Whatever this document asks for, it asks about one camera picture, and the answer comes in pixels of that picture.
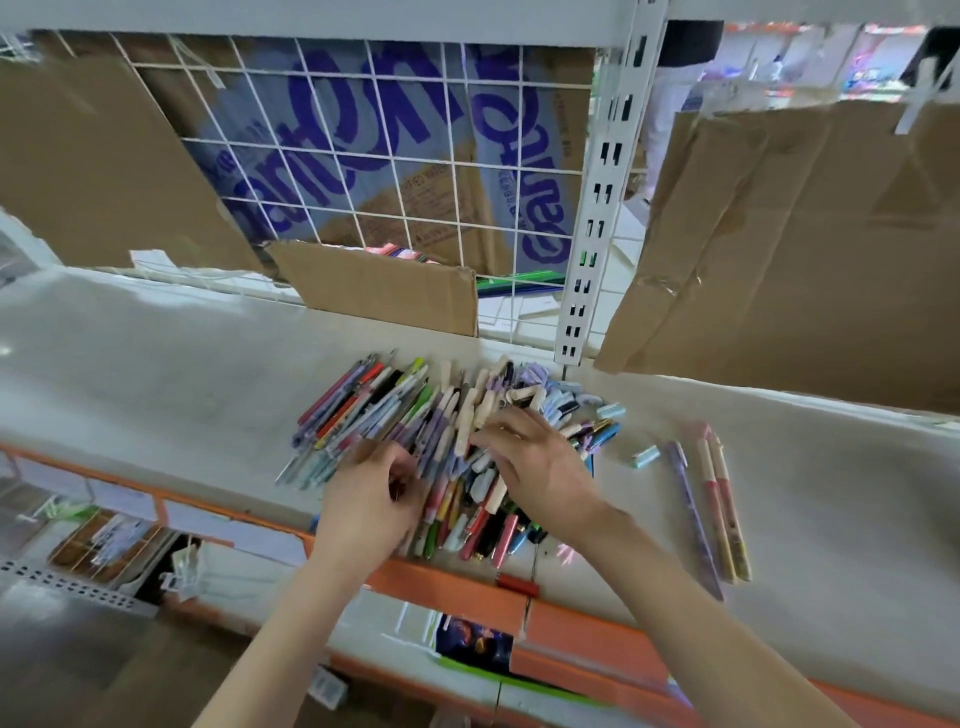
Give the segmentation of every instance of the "forearm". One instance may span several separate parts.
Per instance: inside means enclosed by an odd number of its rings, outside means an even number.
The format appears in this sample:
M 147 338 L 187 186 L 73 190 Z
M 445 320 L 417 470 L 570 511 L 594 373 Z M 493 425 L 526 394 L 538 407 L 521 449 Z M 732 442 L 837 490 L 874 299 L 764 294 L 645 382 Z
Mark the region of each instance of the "forearm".
M 611 509 L 578 550 L 627 605 L 711 728 L 855 726 L 627 514 Z
M 361 586 L 340 565 L 311 557 L 195 728 L 293 725 L 330 633 Z

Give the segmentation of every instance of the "pile of pens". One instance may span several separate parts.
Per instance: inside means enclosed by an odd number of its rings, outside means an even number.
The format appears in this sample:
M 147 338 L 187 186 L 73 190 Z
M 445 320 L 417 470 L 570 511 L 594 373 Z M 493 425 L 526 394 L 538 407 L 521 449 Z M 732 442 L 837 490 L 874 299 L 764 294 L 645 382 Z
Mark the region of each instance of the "pile of pens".
M 394 440 L 416 458 L 427 493 L 421 523 L 401 555 L 430 559 L 445 550 L 465 560 L 490 559 L 499 569 L 526 541 L 542 542 L 546 532 L 507 498 L 491 455 L 472 447 L 470 435 L 507 403 L 531 407 L 592 470 L 591 456 L 620 430 L 613 418 L 624 414 L 623 407 L 604 406 L 578 382 L 552 379 L 541 364 L 515 364 L 506 355 L 476 376 L 454 376 L 449 361 L 434 373 L 422 358 L 395 368 L 395 356 L 357 361 L 300 416 L 296 452 L 276 484 L 320 487 L 355 443 Z M 596 417 L 583 421 L 588 410 Z

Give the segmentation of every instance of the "cardboard sheet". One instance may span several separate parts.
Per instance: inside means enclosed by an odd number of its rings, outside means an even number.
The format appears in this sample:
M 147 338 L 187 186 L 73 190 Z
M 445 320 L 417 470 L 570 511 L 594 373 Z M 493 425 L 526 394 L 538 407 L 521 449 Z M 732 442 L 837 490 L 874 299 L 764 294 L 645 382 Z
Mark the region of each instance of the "cardboard sheet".
M 960 108 L 902 113 L 680 117 L 597 367 L 960 412 Z
M 122 60 L 0 66 L 0 206 L 65 265 L 261 270 L 223 203 Z
M 296 241 L 267 252 L 310 308 L 476 335 L 476 276 L 468 268 Z

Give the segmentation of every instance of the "blue pen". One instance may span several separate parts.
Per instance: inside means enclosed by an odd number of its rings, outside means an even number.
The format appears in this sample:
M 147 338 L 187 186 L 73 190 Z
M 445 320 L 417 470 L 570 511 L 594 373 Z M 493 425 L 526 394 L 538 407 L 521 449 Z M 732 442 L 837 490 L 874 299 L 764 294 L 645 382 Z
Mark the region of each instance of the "blue pen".
M 522 531 L 518 531 L 514 534 L 513 538 L 510 539 L 510 545 L 507 547 L 507 553 L 513 556 L 520 550 L 520 547 L 527 543 L 527 535 L 530 533 L 530 526 L 527 526 Z
M 599 432 L 597 432 L 593 439 L 590 441 L 590 449 L 588 452 L 593 455 L 596 451 L 603 447 L 604 443 L 608 442 L 613 436 L 620 431 L 620 423 L 612 423 L 607 425 Z

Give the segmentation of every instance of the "pink pen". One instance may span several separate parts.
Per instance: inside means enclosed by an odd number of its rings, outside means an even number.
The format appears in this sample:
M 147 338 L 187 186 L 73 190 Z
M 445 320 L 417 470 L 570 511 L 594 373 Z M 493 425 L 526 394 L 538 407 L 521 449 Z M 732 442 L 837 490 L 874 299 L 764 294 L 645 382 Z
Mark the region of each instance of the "pink pen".
M 700 435 L 697 438 L 697 451 L 704 466 L 704 484 L 710 501 L 710 514 L 713 516 L 713 527 L 716 532 L 717 550 L 720 552 L 720 575 L 725 581 L 736 583 L 736 569 L 733 567 L 733 552 L 730 547 L 730 538 L 727 533 L 727 522 L 723 515 L 723 506 L 720 503 L 720 488 L 717 485 L 716 475 L 713 472 L 713 458 L 710 456 L 710 445 L 707 437 L 710 434 L 710 425 L 703 423 Z
M 516 513 L 512 513 L 507 516 L 507 520 L 503 522 L 503 530 L 500 531 L 500 540 L 496 542 L 496 548 L 493 550 L 493 566 L 496 569 L 502 567 L 504 560 L 507 558 L 507 549 L 510 547 L 510 540 L 514 536 L 517 521 L 519 521 L 519 516 Z

